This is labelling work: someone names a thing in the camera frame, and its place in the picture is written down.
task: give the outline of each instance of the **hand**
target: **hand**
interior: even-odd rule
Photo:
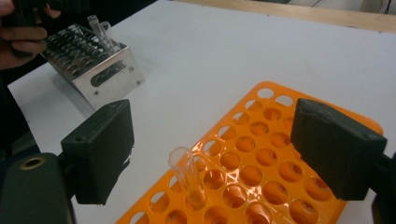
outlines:
[[[11,0],[0,0],[0,17],[10,14],[15,9]],[[61,12],[44,9],[52,18],[59,17]],[[21,66],[31,61],[38,53],[46,49],[42,42],[47,32],[42,27],[1,27],[0,22],[0,70]],[[32,53],[28,57],[16,57],[16,49]]]

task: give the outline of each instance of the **table surface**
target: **table surface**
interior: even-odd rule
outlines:
[[[215,7],[159,1],[114,26],[146,82],[131,101],[135,145],[106,206],[73,199],[79,223],[113,223],[257,83],[274,81],[376,120],[396,148],[396,35]],[[93,109],[47,63],[8,86],[42,151]],[[372,223],[370,191],[339,223]]]

